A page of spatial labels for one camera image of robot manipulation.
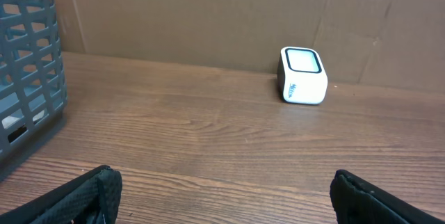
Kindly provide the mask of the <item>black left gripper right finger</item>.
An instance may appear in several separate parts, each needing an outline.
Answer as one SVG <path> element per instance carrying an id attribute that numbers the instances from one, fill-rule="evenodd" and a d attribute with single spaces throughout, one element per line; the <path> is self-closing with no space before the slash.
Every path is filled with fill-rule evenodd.
<path id="1" fill-rule="evenodd" d="M 347 170 L 336 171 L 330 199 L 338 224 L 444 224 Z"/>

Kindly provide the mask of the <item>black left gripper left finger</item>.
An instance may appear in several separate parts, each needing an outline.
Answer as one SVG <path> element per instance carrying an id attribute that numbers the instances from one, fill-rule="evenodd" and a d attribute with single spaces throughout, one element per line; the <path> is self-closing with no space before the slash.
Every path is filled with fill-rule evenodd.
<path id="1" fill-rule="evenodd" d="M 116 222 L 122 195 L 119 171 L 102 165 L 21 207 L 1 215 L 1 223 Z"/>

